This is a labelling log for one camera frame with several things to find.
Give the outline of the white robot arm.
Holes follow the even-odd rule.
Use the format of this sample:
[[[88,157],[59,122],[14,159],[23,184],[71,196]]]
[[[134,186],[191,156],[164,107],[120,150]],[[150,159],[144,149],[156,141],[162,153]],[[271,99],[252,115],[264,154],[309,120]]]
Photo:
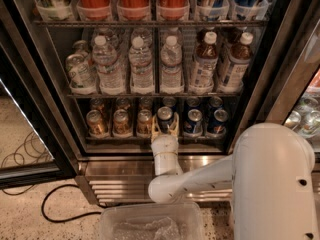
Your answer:
[[[234,240],[319,240],[315,154],[289,128],[255,124],[239,136],[231,155],[186,173],[178,162],[175,136],[161,134],[151,148],[152,201],[171,203],[189,193],[230,188]]]

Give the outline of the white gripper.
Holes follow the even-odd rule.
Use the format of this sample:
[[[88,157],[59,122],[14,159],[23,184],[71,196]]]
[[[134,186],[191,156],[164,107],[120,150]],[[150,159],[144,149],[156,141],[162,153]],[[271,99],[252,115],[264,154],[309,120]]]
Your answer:
[[[160,134],[157,117],[152,118],[151,149],[153,152],[155,175],[180,175],[182,169],[178,161],[179,143],[179,115],[174,113],[172,124],[169,126],[169,134]]]

